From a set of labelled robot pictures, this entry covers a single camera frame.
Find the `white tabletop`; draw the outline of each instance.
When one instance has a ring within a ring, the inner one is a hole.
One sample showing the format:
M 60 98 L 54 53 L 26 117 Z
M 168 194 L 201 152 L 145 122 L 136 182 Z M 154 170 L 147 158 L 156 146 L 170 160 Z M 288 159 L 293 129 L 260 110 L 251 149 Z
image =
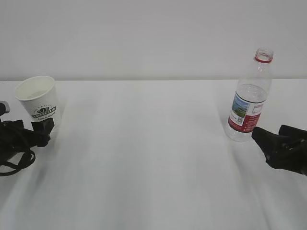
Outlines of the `white tabletop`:
M 30 119 L 1 82 L 11 112 Z M 235 80 L 58 81 L 61 127 L 0 178 L 1 230 L 306 230 L 307 180 L 223 125 Z M 306 80 L 274 80 L 259 126 L 307 129 Z

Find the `paper cup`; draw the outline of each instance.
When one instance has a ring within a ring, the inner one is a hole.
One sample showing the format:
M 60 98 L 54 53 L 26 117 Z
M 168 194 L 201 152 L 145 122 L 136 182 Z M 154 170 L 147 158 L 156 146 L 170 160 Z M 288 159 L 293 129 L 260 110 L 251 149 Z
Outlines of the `paper cup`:
M 59 103 L 52 77 L 37 76 L 24 80 L 16 87 L 15 97 L 34 121 L 51 117 L 56 127 L 60 125 Z

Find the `black cable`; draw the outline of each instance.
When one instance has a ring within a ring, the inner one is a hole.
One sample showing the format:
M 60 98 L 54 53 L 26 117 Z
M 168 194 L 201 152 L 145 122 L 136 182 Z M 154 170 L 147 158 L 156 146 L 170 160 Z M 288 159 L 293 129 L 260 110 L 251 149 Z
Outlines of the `black cable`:
M 12 170 L 10 172 L 0 172 L 0 176 L 14 175 L 14 174 L 18 173 L 20 170 L 25 169 L 25 168 L 29 167 L 31 164 L 33 164 L 35 159 L 36 159 L 35 153 L 32 150 L 30 150 L 30 146 L 29 146 L 27 140 L 21 134 L 22 129 L 20 129 L 18 127 L 10 126 L 9 123 L 2 124 L 1 120 L 0 120 L 0 129 L 2 129 L 4 131 L 8 130 L 9 132 L 16 134 L 16 136 L 18 136 L 19 139 L 24 144 L 24 148 L 18 148 L 18 149 L 14 148 L 14 149 L 12 149 L 12 150 L 17 151 L 17 152 L 23 152 L 23 155 L 22 155 L 21 159 L 19 160 L 18 164 L 13 164 L 13 163 L 8 162 L 8 161 L 1 163 L 3 166 L 12 168 L 14 170 Z

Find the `white wall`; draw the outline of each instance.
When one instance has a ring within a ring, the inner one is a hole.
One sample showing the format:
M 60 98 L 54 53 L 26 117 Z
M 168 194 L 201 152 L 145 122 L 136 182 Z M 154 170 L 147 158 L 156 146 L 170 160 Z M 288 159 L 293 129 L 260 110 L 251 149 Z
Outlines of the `white wall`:
M 0 80 L 307 76 L 306 0 L 1 0 Z

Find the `water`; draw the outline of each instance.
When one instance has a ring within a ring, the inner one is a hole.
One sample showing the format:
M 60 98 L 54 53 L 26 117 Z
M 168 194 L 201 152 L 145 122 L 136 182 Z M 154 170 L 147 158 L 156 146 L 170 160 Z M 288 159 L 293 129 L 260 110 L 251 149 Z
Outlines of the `water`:
M 239 85 L 237 90 L 237 94 L 246 101 L 259 103 L 263 102 L 267 99 L 268 94 L 264 89 L 257 85 L 252 84 L 243 84 Z M 234 141 L 244 142 L 250 139 L 252 132 L 249 133 L 241 133 L 230 127 L 229 123 L 226 123 L 225 133 L 229 138 Z

